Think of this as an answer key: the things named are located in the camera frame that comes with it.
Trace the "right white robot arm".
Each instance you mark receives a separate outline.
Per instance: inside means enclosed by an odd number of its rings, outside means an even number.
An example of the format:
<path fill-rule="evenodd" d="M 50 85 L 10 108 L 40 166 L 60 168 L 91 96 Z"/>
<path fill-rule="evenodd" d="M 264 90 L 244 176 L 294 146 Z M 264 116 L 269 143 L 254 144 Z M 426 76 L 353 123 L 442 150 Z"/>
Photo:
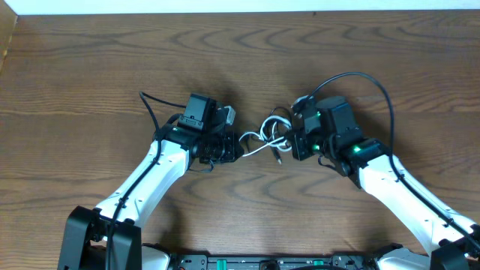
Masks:
<path fill-rule="evenodd" d="M 378 139 L 339 135 L 286 135 L 294 158 L 328 158 L 331 168 L 377 198 L 424 248 L 419 255 L 392 244 L 372 259 L 375 269 L 474 269 L 479 266 L 479 225 L 446 205 L 417 181 Z"/>

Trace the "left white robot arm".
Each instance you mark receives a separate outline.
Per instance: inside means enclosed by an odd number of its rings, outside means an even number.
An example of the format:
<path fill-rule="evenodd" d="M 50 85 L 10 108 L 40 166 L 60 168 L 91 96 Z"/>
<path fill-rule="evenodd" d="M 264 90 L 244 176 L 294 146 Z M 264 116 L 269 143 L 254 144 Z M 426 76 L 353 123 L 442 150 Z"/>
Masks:
<path fill-rule="evenodd" d="M 124 183 L 93 209 L 69 215 L 59 269 L 167 269 L 170 256 L 142 243 L 142 229 L 173 183 L 194 159 L 215 165 L 244 153 L 232 130 L 203 133 L 165 124 L 148 154 Z"/>

